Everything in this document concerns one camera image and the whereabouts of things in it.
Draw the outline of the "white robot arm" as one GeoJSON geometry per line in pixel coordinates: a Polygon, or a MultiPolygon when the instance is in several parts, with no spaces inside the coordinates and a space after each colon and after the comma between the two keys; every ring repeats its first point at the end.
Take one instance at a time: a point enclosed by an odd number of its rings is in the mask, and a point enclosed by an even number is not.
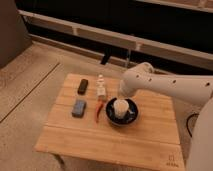
{"type": "Polygon", "coordinates": [[[143,62],[123,73],[119,93],[132,97],[140,89],[201,107],[193,129],[186,171],[213,171],[213,75],[155,74],[153,66],[143,62]]]}

